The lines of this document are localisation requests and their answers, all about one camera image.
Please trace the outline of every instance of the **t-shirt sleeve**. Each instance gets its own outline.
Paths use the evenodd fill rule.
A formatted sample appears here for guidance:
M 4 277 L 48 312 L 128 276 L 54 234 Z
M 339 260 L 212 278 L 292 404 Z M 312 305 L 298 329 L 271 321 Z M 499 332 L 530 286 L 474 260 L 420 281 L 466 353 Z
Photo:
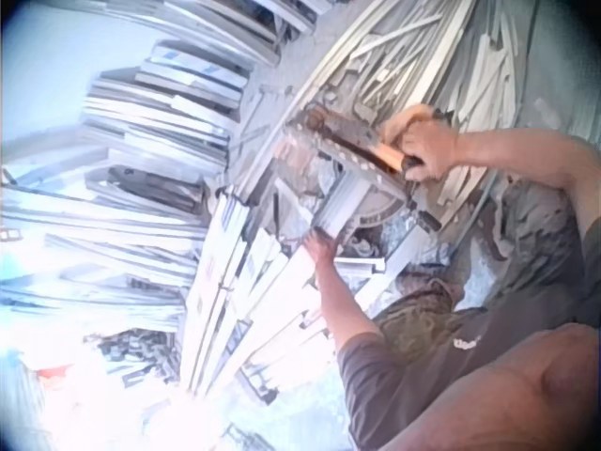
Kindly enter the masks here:
M 576 320 L 581 324 L 601 326 L 601 218 L 598 218 L 582 242 L 584 255 L 584 303 Z
M 361 450 L 378 449 L 400 430 L 396 399 L 404 369 L 384 338 L 365 333 L 338 353 L 350 415 L 350 434 Z

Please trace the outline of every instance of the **person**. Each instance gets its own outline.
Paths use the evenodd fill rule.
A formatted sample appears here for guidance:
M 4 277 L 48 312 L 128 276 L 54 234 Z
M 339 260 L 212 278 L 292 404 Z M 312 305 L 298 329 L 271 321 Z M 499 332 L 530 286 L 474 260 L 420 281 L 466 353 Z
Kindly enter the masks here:
M 383 127 L 385 143 L 424 162 L 407 179 L 439 179 L 461 164 L 519 174 L 569 200 L 581 245 L 578 232 L 576 238 L 569 233 L 569 214 L 538 214 L 531 222 L 560 224 L 550 232 L 522 230 L 518 238 L 543 243 L 547 253 L 526 261 L 535 271 L 514 271 L 490 308 L 453 312 L 444 285 L 430 285 L 391 305 L 387 318 L 397 327 L 382 327 L 363 313 L 336 272 L 334 240 L 312 230 L 304 245 L 316 264 L 353 441 L 361 450 L 580 449 L 601 430 L 599 155 L 555 131 L 457 133 L 428 120 L 431 115 L 418 105 Z M 524 186 L 526 197 L 538 189 Z M 514 204 L 508 208 L 518 210 L 519 226 L 538 208 L 531 202 L 524 212 Z

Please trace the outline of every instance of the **man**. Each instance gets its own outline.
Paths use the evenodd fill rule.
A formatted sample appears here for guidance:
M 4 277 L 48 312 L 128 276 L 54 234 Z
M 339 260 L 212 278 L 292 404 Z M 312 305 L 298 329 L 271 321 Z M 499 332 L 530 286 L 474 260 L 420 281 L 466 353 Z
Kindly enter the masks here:
M 388 317 L 412 330 L 422 327 L 427 339 L 421 340 L 403 336 L 403 327 L 380 328 L 370 320 L 333 267 L 333 240 L 312 231 L 305 246 L 316 264 L 322 315 L 338 351 L 351 435 L 361 450 L 578 449 L 601 429 L 599 155 L 554 131 L 458 134 L 440 121 L 424 120 L 431 114 L 419 105 L 383 129 L 384 142 L 424 162 L 407 172 L 408 179 L 438 179 L 468 164 L 561 190 L 576 214 L 581 255 L 562 258 L 561 264 L 550 254 L 543 265 L 529 262 L 536 272 L 503 287 L 488 311 L 453 313 L 444 287 L 393 304 Z M 553 222 L 552 215 L 543 215 L 542 222 Z M 523 237 L 549 244 L 555 236 L 556 253 L 568 255 L 563 235 L 569 233 L 531 230 Z M 578 265 L 582 257 L 584 271 Z M 443 308 L 420 306 L 421 300 L 428 305 L 436 299 Z M 391 336 L 392 330 L 400 335 Z

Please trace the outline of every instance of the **gray t-shirt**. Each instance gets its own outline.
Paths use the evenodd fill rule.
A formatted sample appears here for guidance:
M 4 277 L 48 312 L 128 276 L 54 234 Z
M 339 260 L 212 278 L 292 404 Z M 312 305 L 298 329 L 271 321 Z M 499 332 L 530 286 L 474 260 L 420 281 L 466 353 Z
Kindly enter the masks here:
M 562 280 L 507 295 L 500 307 L 469 320 L 451 339 L 402 365 L 382 337 L 360 334 L 338 353 L 350 414 L 350 433 L 361 450 L 378 449 L 414 421 L 447 387 L 496 360 L 535 332 L 568 322 L 599 328 L 601 218 L 582 245 L 584 284 Z

